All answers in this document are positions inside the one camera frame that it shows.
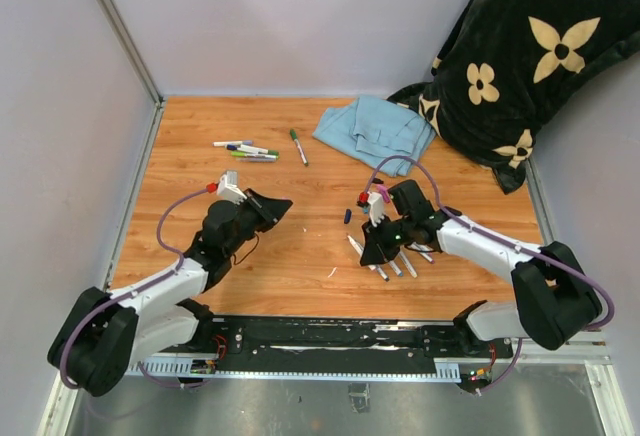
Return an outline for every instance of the blue cloth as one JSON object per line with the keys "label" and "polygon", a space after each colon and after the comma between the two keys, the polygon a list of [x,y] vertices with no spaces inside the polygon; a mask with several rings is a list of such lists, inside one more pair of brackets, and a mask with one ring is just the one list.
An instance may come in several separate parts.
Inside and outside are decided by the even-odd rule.
{"label": "blue cloth", "polygon": [[[375,168],[391,155],[416,161],[435,137],[422,116],[372,96],[361,96],[344,108],[325,111],[313,137]],[[381,169],[389,176],[406,176],[411,163],[392,160]]]}

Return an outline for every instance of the white wall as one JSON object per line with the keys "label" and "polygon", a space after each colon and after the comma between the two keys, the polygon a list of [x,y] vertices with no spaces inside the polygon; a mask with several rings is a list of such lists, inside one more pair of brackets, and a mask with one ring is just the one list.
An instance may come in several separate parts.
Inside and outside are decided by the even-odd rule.
{"label": "white wall", "polygon": [[468,0],[115,0],[167,94],[387,94]]}
{"label": "white wall", "polygon": [[553,225],[587,274],[609,290],[617,317],[605,336],[640,429],[640,56],[583,88],[534,151]]}
{"label": "white wall", "polygon": [[95,0],[0,0],[0,421],[34,434],[49,345],[105,276],[147,99]]}

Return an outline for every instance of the wooden table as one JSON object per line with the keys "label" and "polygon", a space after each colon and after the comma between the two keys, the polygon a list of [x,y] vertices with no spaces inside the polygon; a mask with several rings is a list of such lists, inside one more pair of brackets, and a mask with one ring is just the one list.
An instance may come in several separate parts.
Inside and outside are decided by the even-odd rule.
{"label": "wooden table", "polygon": [[[469,304],[513,298],[511,287],[469,261],[436,253],[435,265],[418,254],[418,270],[385,283],[358,265],[346,234],[363,241],[365,215],[355,205],[371,168],[312,138],[327,107],[346,99],[172,98],[167,105],[129,226],[114,287],[136,282],[174,261],[155,240],[159,216],[176,199],[236,169],[241,188],[252,188],[294,204],[245,262],[198,301],[228,314],[448,319]],[[310,165],[305,167],[289,136],[295,128]],[[253,139],[280,151],[274,164],[236,162],[215,140]],[[540,235],[527,188],[502,194],[490,171],[471,163],[436,139],[422,158],[443,201],[480,224],[525,241]],[[419,170],[409,175],[430,198]],[[400,181],[381,176],[388,186]],[[176,209],[164,226],[164,239],[186,249],[201,228],[215,196],[200,196]],[[349,225],[346,208],[353,210]],[[395,215],[392,206],[389,214]],[[250,249],[245,244],[238,256]],[[333,268],[335,273],[329,277]]]}

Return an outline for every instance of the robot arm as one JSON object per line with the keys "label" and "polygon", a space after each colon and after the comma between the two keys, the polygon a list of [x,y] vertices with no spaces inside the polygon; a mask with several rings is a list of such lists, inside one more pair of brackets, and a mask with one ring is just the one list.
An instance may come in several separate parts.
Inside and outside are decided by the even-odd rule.
{"label": "robot arm", "polygon": [[[95,287],[84,291],[49,349],[49,363],[60,368],[71,333],[87,315],[129,293],[131,297],[96,315],[69,352],[67,374],[93,396],[110,391],[131,364],[158,351],[177,344],[197,349],[209,341],[213,314],[190,298],[218,284],[231,269],[236,251],[256,232],[272,229],[292,205],[251,189],[241,191],[236,184],[235,172],[222,176],[216,192],[223,199],[209,207],[175,274],[166,277],[171,266],[112,293]],[[138,292],[143,286],[147,289]]]}
{"label": "robot arm", "polygon": [[390,220],[384,214],[382,198],[375,193],[366,198],[369,221],[362,226],[365,247],[361,265],[387,263],[402,246],[415,242],[473,261],[513,285],[515,303],[480,301],[454,319],[469,346],[496,338],[530,337],[554,350],[602,312],[591,286],[532,257],[542,254],[582,272],[566,245],[553,242],[539,246],[507,238],[448,208],[456,216],[453,219],[434,210],[413,180],[397,184],[389,193],[401,217]]}

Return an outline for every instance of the black pillow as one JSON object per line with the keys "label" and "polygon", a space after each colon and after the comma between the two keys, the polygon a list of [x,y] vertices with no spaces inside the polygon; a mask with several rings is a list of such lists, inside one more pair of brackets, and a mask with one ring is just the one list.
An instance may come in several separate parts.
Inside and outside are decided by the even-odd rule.
{"label": "black pillow", "polygon": [[433,82],[389,100],[493,168],[505,193],[525,179],[535,136],[582,85],[640,50],[640,0],[471,0]]}

